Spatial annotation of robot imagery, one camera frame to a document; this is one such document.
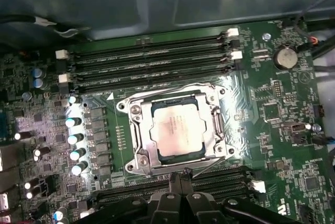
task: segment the chip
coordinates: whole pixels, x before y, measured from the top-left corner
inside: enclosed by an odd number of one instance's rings
[[[306,178],[305,183],[307,190],[315,190],[319,188],[319,181],[317,177]]]
[[[69,193],[75,193],[77,192],[77,185],[74,184],[74,185],[68,185],[68,192]]]
[[[70,209],[76,209],[78,206],[76,201],[69,202],[69,208]]]
[[[55,102],[53,103],[53,105],[54,105],[55,107],[57,107],[57,106],[62,106],[62,102],[61,102],[61,101],[55,101]]]
[[[63,134],[57,134],[55,136],[56,142],[61,143],[64,142],[64,135]]]
[[[35,122],[41,122],[42,121],[42,114],[41,113],[37,113],[33,116],[33,120]]]
[[[268,170],[274,170],[274,163],[270,162],[267,164],[267,169]]]
[[[24,117],[25,116],[25,113],[24,113],[23,110],[15,110],[13,112],[13,114],[14,114],[15,118],[20,118],[20,117]]]
[[[266,121],[277,120],[280,118],[278,104],[265,104],[263,105],[264,115]]]
[[[95,146],[96,152],[105,152],[108,151],[108,143],[99,143]]]
[[[110,162],[109,154],[101,154],[97,157],[98,164],[105,164],[109,162]]]
[[[276,162],[276,167],[278,170],[284,169],[284,162],[282,160]]]
[[[111,166],[110,165],[101,166],[99,168],[99,174],[100,175],[111,175]]]
[[[51,165],[50,165],[50,164],[46,164],[46,165],[44,165],[44,166],[43,166],[43,170],[44,170],[45,172],[50,172],[50,171],[51,171]]]
[[[156,109],[153,122],[150,133],[162,156],[183,155],[203,148],[206,125],[195,104]]]

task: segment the black ram slot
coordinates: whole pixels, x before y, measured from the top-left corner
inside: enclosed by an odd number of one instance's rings
[[[119,88],[129,88],[134,86],[142,86],[142,85],[151,85],[151,84],[160,84],[166,82],[173,82],[173,81],[180,81],[180,80],[187,80],[187,79],[195,79],[200,77],[208,77],[220,74],[227,74],[229,70],[231,70],[230,66],[223,66],[222,69],[217,69],[217,66],[213,66],[214,69],[212,70],[202,70],[193,73],[186,73],[186,74],[170,74],[168,76],[159,76],[159,77],[151,77],[151,78],[143,78],[140,80],[130,80],[124,82],[116,82],[116,83],[109,83],[109,84],[100,84],[100,85],[93,85],[90,86],[82,86],[84,84],[78,84],[77,87],[80,93],[90,93],[90,92],[101,92],[107,91],[111,89],[119,89]]]
[[[166,52],[157,54],[144,54],[139,57],[123,57],[119,59],[101,59],[101,61],[95,61],[94,59],[85,62],[76,62],[77,71],[89,71],[98,68],[112,68],[119,65],[133,65],[141,63],[150,63],[155,61],[168,61],[181,58],[194,58],[202,55],[209,54],[224,54],[224,52],[218,48],[205,48],[205,49],[188,49],[185,52]]]
[[[103,79],[113,79],[113,78],[122,78],[130,76],[134,73],[136,75],[144,75],[144,74],[152,74],[157,72],[165,72],[165,71],[173,71],[173,70],[181,70],[185,68],[189,68],[192,65],[192,68],[199,68],[204,67],[205,65],[213,65],[213,64],[220,64],[220,60],[222,57],[218,58],[207,58],[207,59],[197,59],[193,61],[188,61],[185,63],[168,63],[162,65],[152,65],[152,66],[144,66],[138,69],[126,69],[126,70],[116,70],[113,72],[107,73],[96,73],[96,74],[78,74],[77,77],[81,82],[92,82],[92,81],[99,81]]]
[[[94,51],[94,52],[87,52],[87,53],[77,53],[77,57],[79,59],[91,59],[94,57],[108,57],[111,55],[120,55],[120,54],[132,54],[132,53],[138,53],[139,51],[143,49],[149,49],[149,50],[159,50],[162,47],[189,47],[189,46],[196,46],[197,43],[206,43],[209,44],[217,43],[217,36],[211,36],[211,37],[203,37],[203,38],[194,38],[194,39],[186,39],[186,40],[178,40],[178,41],[171,41],[171,42],[160,42],[160,43],[150,43],[150,44],[144,44],[139,46],[130,46],[130,47],[124,47],[124,48],[117,48],[112,50],[104,50],[104,51]]]

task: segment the integrated circuit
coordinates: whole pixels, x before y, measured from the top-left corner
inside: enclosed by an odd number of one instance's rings
[[[263,108],[265,121],[278,120],[280,118],[280,112],[277,103],[264,104]]]
[[[69,193],[75,193],[75,192],[77,192],[77,185],[76,184],[68,185],[67,189],[68,189]]]
[[[62,143],[62,142],[64,142],[64,135],[63,135],[63,134],[57,134],[57,135],[55,136],[55,140],[56,140],[57,143]]]
[[[33,120],[34,122],[41,122],[43,120],[42,118],[42,114],[41,113],[37,113],[33,116]]]
[[[318,177],[310,177],[305,179],[306,189],[315,190],[319,188]]]

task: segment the wire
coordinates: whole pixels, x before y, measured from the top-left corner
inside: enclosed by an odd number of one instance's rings
[[[222,156],[221,158],[219,158],[217,161],[215,161],[214,163],[210,164],[209,166],[205,167],[203,170],[201,170],[200,172],[198,172],[196,175],[194,175],[192,178],[195,178],[197,176],[199,176],[200,174],[206,172],[207,170],[211,169],[213,166],[221,163],[223,160],[225,160],[225,156]]]
[[[327,170],[329,174],[329,179],[331,181],[331,184],[335,188],[335,172],[333,167],[334,158],[335,158],[335,148],[328,153],[328,160],[327,160]]]
[[[315,65],[314,66],[314,71],[315,72],[335,72],[335,66],[319,66]]]
[[[316,37],[310,37],[310,39],[313,45],[317,45],[319,43],[319,39],[317,39]]]
[[[302,29],[299,28],[298,26],[298,23],[299,23],[299,20],[304,17],[306,15],[306,13],[308,11],[310,11],[311,9],[315,8],[316,6],[319,6],[320,4],[326,2],[328,0],[317,0],[316,2],[312,3],[311,5],[309,5],[308,7],[306,7],[305,9],[303,9],[295,18],[294,20],[294,29],[302,36],[306,37],[309,39],[309,41],[311,41],[313,43],[313,40],[311,39],[311,36],[303,31]]]

